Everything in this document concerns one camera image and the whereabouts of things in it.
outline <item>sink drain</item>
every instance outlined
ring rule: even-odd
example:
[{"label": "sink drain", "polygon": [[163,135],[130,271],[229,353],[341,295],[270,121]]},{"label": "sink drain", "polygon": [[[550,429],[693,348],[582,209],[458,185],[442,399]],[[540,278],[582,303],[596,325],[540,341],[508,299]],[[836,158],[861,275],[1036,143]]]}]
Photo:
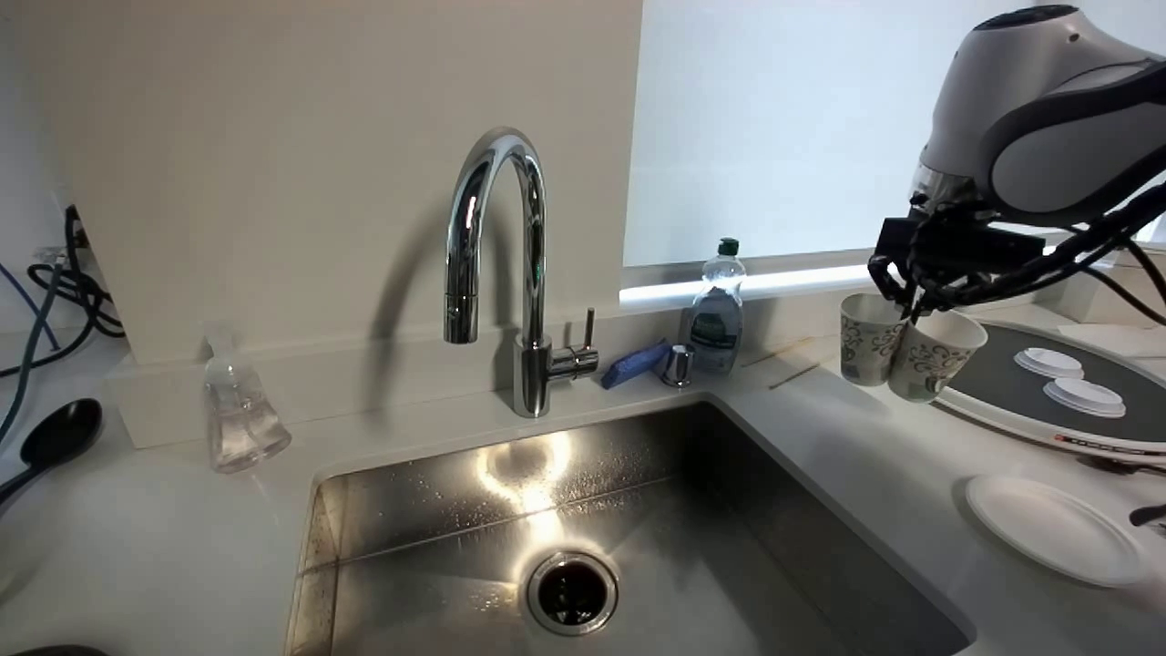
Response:
[{"label": "sink drain", "polygon": [[591,635],[617,613],[617,578],[594,556],[557,551],[526,587],[526,607],[555,635]]}]

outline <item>water bottle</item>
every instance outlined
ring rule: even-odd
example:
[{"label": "water bottle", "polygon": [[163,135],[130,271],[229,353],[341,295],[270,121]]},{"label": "water bottle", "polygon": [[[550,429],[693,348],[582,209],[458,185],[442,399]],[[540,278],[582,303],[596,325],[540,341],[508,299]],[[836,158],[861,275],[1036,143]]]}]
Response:
[{"label": "water bottle", "polygon": [[696,376],[729,376],[744,336],[744,262],[738,242],[725,239],[702,262],[702,295],[687,312],[687,349]]}]

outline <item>chrome faucet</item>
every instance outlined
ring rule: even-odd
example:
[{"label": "chrome faucet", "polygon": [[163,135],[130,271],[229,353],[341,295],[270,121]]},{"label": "chrome faucet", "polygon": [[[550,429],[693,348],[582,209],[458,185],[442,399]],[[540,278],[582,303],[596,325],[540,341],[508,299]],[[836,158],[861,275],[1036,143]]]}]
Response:
[{"label": "chrome faucet", "polygon": [[543,295],[545,295],[545,196],[543,165],[534,148],[512,132],[488,132],[465,158],[458,185],[451,189],[449,228],[444,228],[444,344],[478,341],[478,242],[495,185],[495,171],[512,165],[526,213],[526,327],[512,361],[512,412],[545,417],[550,376],[585,376],[596,370],[596,349],[591,348],[594,314],[585,312],[582,349],[566,359],[550,353],[543,336]]}]

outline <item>white countertop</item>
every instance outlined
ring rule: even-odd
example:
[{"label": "white countertop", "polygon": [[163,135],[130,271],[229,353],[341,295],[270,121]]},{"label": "white countertop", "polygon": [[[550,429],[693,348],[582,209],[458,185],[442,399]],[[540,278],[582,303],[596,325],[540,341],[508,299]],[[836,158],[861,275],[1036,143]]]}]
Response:
[{"label": "white countertop", "polygon": [[389,465],[386,454],[417,461],[701,399],[738,421],[843,517],[930,580],[968,619],[968,653],[1162,653],[1162,535],[1129,531],[1150,561],[1150,585],[1094,592],[984,535],[956,497],[972,473],[1023,473],[1122,517],[1140,503],[1166,503],[1162,473],[1100,473],[792,359],[684,394],[653,378],[608,394],[576,382],[555,394],[545,421],[516,421],[483,394],[409,404],[389,412],[389,423],[316,421],[296,426],[296,446],[246,473],[215,473],[193,440],[126,448],[112,434],[4,512],[0,653],[55,642],[119,656],[283,653],[316,473]]}]

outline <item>sink basin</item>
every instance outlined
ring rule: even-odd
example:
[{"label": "sink basin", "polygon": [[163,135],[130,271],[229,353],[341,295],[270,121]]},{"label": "sink basin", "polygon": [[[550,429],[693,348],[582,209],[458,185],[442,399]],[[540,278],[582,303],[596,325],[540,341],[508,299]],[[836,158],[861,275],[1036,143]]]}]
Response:
[{"label": "sink basin", "polygon": [[964,624],[718,410],[325,478],[289,653],[898,653]]}]

